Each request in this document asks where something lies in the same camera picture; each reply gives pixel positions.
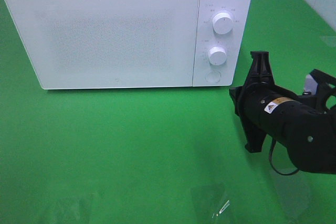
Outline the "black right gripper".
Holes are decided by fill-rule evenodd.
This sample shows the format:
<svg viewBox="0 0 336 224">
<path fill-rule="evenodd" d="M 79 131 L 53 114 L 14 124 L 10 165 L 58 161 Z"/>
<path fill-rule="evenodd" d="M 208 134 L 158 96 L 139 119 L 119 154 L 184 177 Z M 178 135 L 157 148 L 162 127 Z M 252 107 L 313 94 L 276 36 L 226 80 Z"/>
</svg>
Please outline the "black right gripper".
<svg viewBox="0 0 336 224">
<path fill-rule="evenodd" d="M 230 88 L 229 95 L 245 133 L 245 149 L 259 153 L 266 134 L 301 133 L 302 104 L 293 92 L 275 86 L 268 51 L 250 54 L 253 61 L 244 85 Z"/>
</svg>

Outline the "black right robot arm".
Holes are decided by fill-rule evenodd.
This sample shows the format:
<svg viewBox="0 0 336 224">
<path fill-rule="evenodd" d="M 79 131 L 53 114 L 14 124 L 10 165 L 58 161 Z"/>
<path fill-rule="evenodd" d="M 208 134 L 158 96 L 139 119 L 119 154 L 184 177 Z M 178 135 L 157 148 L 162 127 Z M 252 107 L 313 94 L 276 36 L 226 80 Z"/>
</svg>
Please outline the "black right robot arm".
<svg viewBox="0 0 336 224">
<path fill-rule="evenodd" d="M 312 91 L 296 95 L 275 84 L 267 51 L 252 51 L 253 59 L 243 86 L 229 89 L 250 153 L 262 150 L 267 135 L 271 147 L 279 142 L 296 167 L 309 173 L 335 174 L 335 77 L 318 69 L 309 75 Z"/>
</svg>

